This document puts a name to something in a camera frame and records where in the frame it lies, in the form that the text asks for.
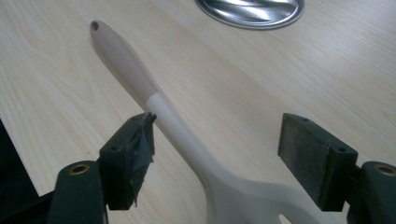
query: wooden table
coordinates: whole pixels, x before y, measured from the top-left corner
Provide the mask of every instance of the wooden table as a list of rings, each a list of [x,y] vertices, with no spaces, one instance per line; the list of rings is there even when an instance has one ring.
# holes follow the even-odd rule
[[[133,46],[236,175],[300,188],[276,155],[285,112],[357,149],[358,164],[395,164],[394,0],[306,0],[297,22],[273,31],[224,25],[192,0],[1,0],[0,118],[39,194],[142,112],[95,52],[95,19]],[[138,206],[110,212],[110,223],[205,223],[198,178],[158,129],[155,142]]]

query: stainless steel lid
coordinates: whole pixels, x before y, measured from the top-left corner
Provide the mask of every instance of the stainless steel lid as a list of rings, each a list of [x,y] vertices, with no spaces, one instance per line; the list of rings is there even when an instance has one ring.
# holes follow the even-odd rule
[[[304,0],[195,0],[210,17],[239,28],[266,30],[296,21]]]

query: clamp jaw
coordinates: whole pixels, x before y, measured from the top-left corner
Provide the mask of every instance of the clamp jaw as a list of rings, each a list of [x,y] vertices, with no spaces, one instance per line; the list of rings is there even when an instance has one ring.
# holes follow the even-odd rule
[[[322,211],[350,204],[349,224],[396,223],[396,167],[358,152],[313,121],[284,114],[278,156]]]

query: white plastic spatula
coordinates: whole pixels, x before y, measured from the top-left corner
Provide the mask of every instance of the white plastic spatula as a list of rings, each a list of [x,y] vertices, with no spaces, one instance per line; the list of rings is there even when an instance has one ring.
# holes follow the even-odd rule
[[[304,191],[249,181],[225,170],[157,90],[125,40],[101,21],[93,21],[90,28],[95,46],[127,82],[122,85],[130,85],[157,114],[161,130],[202,181],[208,224],[279,224],[279,215],[293,224],[338,223],[334,215],[322,213]]]

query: hanging hole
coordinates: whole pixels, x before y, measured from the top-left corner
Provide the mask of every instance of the hanging hole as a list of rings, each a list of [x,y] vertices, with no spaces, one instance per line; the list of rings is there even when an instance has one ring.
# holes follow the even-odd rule
[[[91,29],[92,29],[93,31],[97,31],[97,30],[99,29],[99,24],[98,24],[97,21],[93,21],[93,22],[91,23]]]

